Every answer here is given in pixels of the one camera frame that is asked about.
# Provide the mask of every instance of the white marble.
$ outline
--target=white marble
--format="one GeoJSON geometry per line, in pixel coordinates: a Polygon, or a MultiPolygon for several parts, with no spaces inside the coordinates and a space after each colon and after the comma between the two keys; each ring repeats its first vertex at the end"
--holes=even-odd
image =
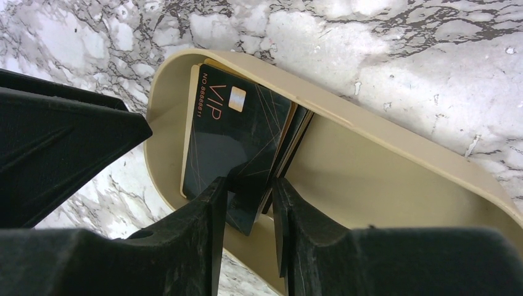
{"type": "MultiPolygon", "coordinates": [[[[140,113],[170,54],[253,54],[468,157],[523,209],[520,0],[0,0],[0,14],[0,67],[140,113]]],[[[138,147],[38,227],[125,237],[167,213],[138,147]]],[[[220,295],[271,294],[224,257],[220,295]]]]}

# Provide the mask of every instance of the card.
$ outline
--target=card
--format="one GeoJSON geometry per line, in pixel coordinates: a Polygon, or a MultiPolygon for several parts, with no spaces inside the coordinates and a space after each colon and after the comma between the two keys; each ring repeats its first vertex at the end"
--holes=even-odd
{"type": "MultiPolygon", "coordinates": [[[[294,114],[294,118],[290,123],[289,130],[285,138],[282,140],[282,149],[276,156],[273,169],[271,170],[270,179],[285,176],[285,173],[289,168],[290,162],[292,161],[292,157],[296,153],[299,142],[301,141],[302,136],[305,134],[305,130],[307,129],[308,124],[312,119],[312,116],[313,112],[309,111],[308,109],[302,106],[298,106],[298,109],[294,114]]],[[[263,202],[260,205],[260,209],[258,209],[261,210],[262,214],[267,214],[272,204],[272,198],[270,194],[271,189],[269,184],[268,190],[264,195],[263,202]]]]}
{"type": "Polygon", "coordinates": [[[193,199],[216,177],[227,177],[227,222],[249,235],[293,106],[285,97],[211,65],[201,65],[196,80],[192,117],[187,113],[192,123],[181,191],[193,199]]]}
{"type": "Polygon", "coordinates": [[[181,182],[180,182],[180,193],[183,197],[187,198],[183,192],[183,180],[185,179],[185,171],[187,166],[187,152],[189,150],[189,140],[191,137],[192,128],[192,111],[194,110],[194,103],[196,101],[196,92],[198,88],[198,76],[200,75],[200,65],[193,65],[191,67],[191,78],[189,80],[189,97],[187,103],[187,118],[186,118],[186,130],[185,138],[183,143],[183,158],[181,165],[181,182]]]}

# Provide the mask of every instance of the card holder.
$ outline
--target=card holder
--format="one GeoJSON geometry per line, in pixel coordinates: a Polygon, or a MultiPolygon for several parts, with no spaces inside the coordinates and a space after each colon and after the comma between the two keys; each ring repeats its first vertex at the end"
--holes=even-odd
{"type": "MultiPolygon", "coordinates": [[[[315,113],[286,178],[312,206],[347,228],[487,226],[523,253],[523,218],[479,166],[427,139],[255,57],[188,49],[155,74],[145,143],[150,176],[166,203],[179,193],[191,67],[211,58],[315,113]]],[[[273,220],[261,215],[250,236],[226,227],[224,248],[284,293],[273,220]]]]}

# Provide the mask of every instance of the hole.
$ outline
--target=hole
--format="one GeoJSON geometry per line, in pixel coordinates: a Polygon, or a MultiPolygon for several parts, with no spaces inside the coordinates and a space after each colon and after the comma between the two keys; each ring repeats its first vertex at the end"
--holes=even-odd
{"type": "Polygon", "coordinates": [[[145,239],[146,237],[149,237],[153,234],[154,234],[154,232],[152,232],[150,230],[142,229],[142,230],[138,230],[135,233],[131,234],[131,236],[128,237],[127,239],[145,239]]]}

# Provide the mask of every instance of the black card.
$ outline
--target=black card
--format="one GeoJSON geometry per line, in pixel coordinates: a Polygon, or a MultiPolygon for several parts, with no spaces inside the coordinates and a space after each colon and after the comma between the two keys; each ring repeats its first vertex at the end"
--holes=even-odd
{"type": "Polygon", "coordinates": [[[227,222],[249,235],[290,109],[290,100],[263,86],[201,65],[185,196],[193,199],[216,177],[228,177],[227,222]]]}
{"type": "MultiPolygon", "coordinates": [[[[292,160],[292,156],[298,148],[297,143],[300,142],[300,138],[303,136],[306,129],[305,126],[310,122],[311,117],[312,113],[307,108],[300,105],[296,108],[296,112],[290,121],[289,129],[281,141],[281,149],[276,155],[269,179],[285,175],[285,172],[289,167],[288,165],[290,165],[290,161],[292,160]]],[[[261,211],[262,214],[267,214],[272,204],[272,198],[269,193],[270,192],[266,192],[266,195],[263,198],[263,205],[261,205],[263,206],[263,210],[261,211]]]]}

